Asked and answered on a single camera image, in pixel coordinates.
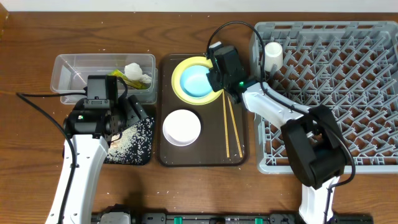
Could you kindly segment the white bowl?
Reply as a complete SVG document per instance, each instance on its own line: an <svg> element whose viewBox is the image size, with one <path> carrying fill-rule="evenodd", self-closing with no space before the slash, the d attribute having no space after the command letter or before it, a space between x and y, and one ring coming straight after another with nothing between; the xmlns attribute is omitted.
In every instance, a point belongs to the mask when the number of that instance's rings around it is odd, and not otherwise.
<svg viewBox="0 0 398 224"><path fill-rule="evenodd" d="M187 146L198 139L201 122L192 111L175 110L164 119L162 132L166 140L174 146Z"/></svg>

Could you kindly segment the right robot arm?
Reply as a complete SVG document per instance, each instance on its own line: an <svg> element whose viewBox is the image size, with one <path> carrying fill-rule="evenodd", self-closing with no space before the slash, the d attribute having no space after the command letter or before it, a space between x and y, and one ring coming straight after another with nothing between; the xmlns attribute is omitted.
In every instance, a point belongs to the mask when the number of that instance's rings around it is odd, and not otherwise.
<svg viewBox="0 0 398 224"><path fill-rule="evenodd" d="M305 223L328 223L333 189L353 158L332 111L325 105L300 105L263 79L248 80L239 62L211 61L207 74L214 90L224 90L245 108L280 129L290 167L302 183L299 215Z"/></svg>

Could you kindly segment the white cup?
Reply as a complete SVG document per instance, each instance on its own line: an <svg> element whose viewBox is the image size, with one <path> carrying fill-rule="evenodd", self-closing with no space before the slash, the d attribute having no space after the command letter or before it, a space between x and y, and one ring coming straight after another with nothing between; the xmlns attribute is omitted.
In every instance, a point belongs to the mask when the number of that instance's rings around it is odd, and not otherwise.
<svg viewBox="0 0 398 224"><path fill-rule="evenodd" d="M266 72L280 70L283 66L283 48L277 42L269 42L264 47Z"/></svg>

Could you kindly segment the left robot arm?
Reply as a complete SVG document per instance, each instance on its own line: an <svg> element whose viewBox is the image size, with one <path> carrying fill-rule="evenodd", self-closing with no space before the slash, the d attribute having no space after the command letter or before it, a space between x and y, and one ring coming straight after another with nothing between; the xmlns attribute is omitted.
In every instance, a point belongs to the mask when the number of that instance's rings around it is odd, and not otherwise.
<svg viewBox="0 0 398 224"><path fill-rule="evenodd" d="M47 223L90 223L98 177L113 136L147 118L137 98L102 108L81 99L64 120L63 166Z"/></svg>

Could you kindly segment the white tissue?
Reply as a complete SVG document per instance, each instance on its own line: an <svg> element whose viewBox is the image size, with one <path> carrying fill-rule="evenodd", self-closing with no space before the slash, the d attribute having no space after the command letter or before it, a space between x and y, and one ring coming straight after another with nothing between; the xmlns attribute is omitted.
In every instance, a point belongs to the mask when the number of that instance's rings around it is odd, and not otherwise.
<svg viewBox="0 0 398 224"><path fill-rule="evenodd" d="M150 84L152 82L152 77L144 74L142 68L137 63L126 65L124 67L124 74L132 82L141 82L143 84Z"/></svg>

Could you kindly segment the light blue bowl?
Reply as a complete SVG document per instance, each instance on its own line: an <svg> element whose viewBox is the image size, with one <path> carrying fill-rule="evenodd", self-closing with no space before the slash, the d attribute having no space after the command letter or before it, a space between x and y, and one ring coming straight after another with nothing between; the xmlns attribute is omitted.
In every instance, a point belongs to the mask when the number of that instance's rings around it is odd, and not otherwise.
<svg viewBox="0 0 398 224"><path fill-rule="evenodd" d="M209 95L213 89L208 81L207 73L209 73L209 68L202 65L186 68L180 78L181 89L195 98Z"/></svg>

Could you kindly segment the yellow green wrapper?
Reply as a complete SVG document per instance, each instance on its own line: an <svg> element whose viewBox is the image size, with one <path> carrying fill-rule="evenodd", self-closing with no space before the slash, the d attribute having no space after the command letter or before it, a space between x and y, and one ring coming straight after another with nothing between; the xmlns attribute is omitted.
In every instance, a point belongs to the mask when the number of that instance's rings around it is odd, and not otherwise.
<svg viewBox="0 0 398 224"><path fill-rule="evenodd" d="M114 70L109 75L122 78L127 86L130 86L134 89L138 90L147 89L147 86L145 84L141 83L140 81L128 79L128 77L125 76L125 74L123 74L123 72L121 72L120 70Z"/></svg>

